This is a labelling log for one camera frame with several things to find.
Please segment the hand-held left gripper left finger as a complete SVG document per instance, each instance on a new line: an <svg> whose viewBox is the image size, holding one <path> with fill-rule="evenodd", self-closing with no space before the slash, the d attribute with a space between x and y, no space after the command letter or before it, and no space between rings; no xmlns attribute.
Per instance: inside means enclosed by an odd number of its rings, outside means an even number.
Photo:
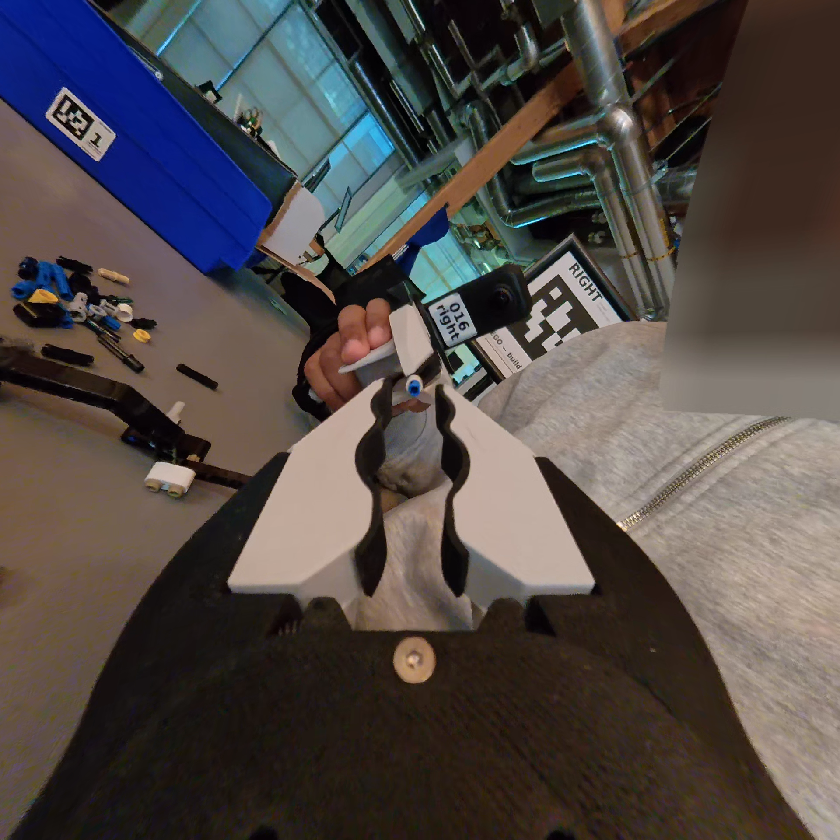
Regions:
<svg viewBox="0 0 840 840"><path fill-rule="evenodd" d="M332 598L354 625L385 567L375 488L392 420L392 382L373 382L294 444L227 578L235 594Z"/></svg>

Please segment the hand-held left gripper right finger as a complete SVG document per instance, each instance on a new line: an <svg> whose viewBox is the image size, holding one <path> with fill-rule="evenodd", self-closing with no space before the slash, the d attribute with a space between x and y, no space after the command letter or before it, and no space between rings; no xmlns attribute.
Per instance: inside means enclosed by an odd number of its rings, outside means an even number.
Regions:
<svg viewBox="0 0 840 840"><path fill-rule="evenodd" d="M449 385L435 391L442 469L451 483L440 559L456 596L589 595L595 579L532 451Z"/></svg>

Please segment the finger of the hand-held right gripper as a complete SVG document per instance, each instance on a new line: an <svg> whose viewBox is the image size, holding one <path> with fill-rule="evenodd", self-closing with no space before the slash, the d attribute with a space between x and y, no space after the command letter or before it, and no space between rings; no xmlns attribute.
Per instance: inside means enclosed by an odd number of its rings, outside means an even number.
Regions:
<svg viewBox="0 0 840 840"><path fill-rule="evenodd" d="M438 355L417 306L406 304L392 311L389 323L395 355L389 375L437 376Z"/></svg>
<svg viewBox="0 0 840 840"><path fill-rule="evenodd" d="M398 373L396 347L393 343L385 343L367 353L362 359L341 366L339 373L342 375L350 373L356 375L393 375Z"/></svg>

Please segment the person's right forearm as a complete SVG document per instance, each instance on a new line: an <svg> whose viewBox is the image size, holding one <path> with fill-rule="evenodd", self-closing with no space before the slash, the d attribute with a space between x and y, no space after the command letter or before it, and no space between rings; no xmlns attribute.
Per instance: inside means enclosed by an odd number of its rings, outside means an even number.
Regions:
<svg viewBox="0 0 840 840"><path fill-rule="evenodd" d="M443 485L444 439L438 429L436 408L404 412L393 417L384 432L385 461L380 484L401 496L414 498Z"/></svg>

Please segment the white lego block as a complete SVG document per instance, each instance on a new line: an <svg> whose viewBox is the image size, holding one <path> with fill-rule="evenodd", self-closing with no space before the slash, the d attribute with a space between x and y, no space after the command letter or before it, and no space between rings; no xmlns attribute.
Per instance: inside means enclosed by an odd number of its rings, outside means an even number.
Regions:
<svg viewBox="0 0 840 840"><path fill-rule="evenodd" d="M157 461L143 480L152 492L162 492L171 498L183 498L191 488L196 471L182 465Z"/></svg>

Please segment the cluster of small lego pins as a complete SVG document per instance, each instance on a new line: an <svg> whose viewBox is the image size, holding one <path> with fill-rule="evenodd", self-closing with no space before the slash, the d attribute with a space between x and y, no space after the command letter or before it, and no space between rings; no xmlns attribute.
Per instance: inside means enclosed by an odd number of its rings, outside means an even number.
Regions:
<svg viewBox="0 0 840 840"><path fill-rule="evenodd" d="M139 317L130 297L100 291L95 280L105 279L96 271L63 255L54 261L23 258L17 266L17 281L10 288L15 317L33 329L82 326L97 335L106 333L115 342L121 341L123 329L132 335L136 329L152 334L157 321Z"/></svg>

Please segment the person's right hand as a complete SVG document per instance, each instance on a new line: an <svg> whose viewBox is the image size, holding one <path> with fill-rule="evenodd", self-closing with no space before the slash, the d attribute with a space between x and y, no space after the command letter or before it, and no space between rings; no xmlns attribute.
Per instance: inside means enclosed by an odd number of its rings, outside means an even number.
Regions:
<svg viewBox="0 0 840 840"><path fill-rule="evenodd" d="M383 298L373 299L365 307L342 309L336 330L304 364L306 392L314 394L330 414L362 391L357 373L342 373L341 369L391 341L390 314L391 305Z"/></svg>

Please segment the framed marker sign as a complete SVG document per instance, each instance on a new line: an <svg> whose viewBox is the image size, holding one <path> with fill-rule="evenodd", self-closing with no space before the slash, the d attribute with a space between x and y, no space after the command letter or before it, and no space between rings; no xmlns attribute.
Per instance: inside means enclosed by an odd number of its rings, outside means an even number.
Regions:
<svg viewBox="0 0 840 840"><path fill-rule="evenodd" d="M457 389L473 403L573 338L636 318L574 235L532 264L524 277L532 300L529 315L469 343L479 369Z"/></svg>

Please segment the blue plastic part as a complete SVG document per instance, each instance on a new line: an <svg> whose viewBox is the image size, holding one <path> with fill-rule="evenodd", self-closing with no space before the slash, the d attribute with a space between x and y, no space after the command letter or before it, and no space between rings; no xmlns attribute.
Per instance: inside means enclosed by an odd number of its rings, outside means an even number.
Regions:
<svg viewBox="0 0 840 840"><path fill-rule="evenodd" d="M403 247L398 249L394 255L395 263L407 276L410 276L421 251L444 238L449 233L449 229L447 208L443 207L410 237Z"/></svg>

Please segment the person's grey hoodie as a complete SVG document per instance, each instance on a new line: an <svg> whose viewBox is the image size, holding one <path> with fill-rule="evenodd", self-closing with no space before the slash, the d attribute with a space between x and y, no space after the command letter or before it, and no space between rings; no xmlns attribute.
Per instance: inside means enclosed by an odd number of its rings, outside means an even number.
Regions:
<svg viewBox="0 0 840 840"><path fill-rule="evenodd" d="M784 798L838 838L838 422L668 412L664 342L663 323L598 329L479 408L657 565Z"/></svg>

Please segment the wooden beam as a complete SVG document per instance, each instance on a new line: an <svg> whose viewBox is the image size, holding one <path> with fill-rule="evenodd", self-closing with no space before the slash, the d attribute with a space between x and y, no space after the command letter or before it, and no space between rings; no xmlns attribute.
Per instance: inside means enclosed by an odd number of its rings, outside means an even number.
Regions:
<svg viewBox="0 0 840 840"><path fill-rule="evenodd" d="M644 131L628 98L621 57L623 48L635 49L655 35L655 17L668 5L656 2L614 38L599 2L574 4L563 19L573 65L532 97L363 268L397 253L441 208L447 208L448 217L454 216L505 165L524 161L526 152L551 154L552 147L573 140L605 143L643 247L660 248L648 250L647 261L655 264L666 258L665 223L647 224L650 217L662 217L663 207L652 187Z"/></svg>

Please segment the white cardboard box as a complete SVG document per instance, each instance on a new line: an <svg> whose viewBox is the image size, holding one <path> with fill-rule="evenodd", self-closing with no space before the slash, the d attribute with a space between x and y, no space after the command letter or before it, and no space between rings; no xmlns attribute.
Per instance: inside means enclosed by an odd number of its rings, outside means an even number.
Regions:
<svg viewBox="0 0 840 840"><path fill-rule="evenodd" d="M295 182L264 228L256 248L268 257L297 266L325 218L319 199L303 184Z"/></svg>

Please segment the silver ventilation pipes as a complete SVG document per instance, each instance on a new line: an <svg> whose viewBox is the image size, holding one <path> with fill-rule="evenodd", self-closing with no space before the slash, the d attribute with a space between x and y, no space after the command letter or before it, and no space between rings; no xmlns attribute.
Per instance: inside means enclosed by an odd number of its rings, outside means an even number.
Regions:
<svg viewBox="0 0 840 840"><path fill-rule="evenodd" d="M676 278L675 248L655 183L642 123L627 91L619 51L601 2L558 2L572 64L551 80L496 134L472 103L463 121L475 147L434 199L449 216L475 195L487 195L497 221L527 227L597 201L623 262L639 318L664 321ZM510 205L500 172L532 164L532 177L587 176L589 193L554 192Z"/></svg>

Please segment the large glass window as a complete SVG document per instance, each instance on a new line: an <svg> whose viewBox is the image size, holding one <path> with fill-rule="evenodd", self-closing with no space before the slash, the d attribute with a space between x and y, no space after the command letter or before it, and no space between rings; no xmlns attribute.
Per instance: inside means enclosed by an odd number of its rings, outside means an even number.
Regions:
<svg viewBox="0 0 840 840"><path fill-rule="evenodd" d="M304 2L126 2L113 15L187 81L211 81L229 117L256 109L302 181L329 165L314 195L345 265L373 256L434 191L439 158L408 150L396 106L371 99Z"/></svg>

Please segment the blue plastic bin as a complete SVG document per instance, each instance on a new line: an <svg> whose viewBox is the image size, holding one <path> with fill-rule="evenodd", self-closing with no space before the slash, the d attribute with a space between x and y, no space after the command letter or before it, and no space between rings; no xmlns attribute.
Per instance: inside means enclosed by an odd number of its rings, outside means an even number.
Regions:
<svg viewBox="0 0 840 840"><path fill-rule="evenodd" d="M1 2L2 99L202 273L244 267L297 176L83 1Z"/></svg>

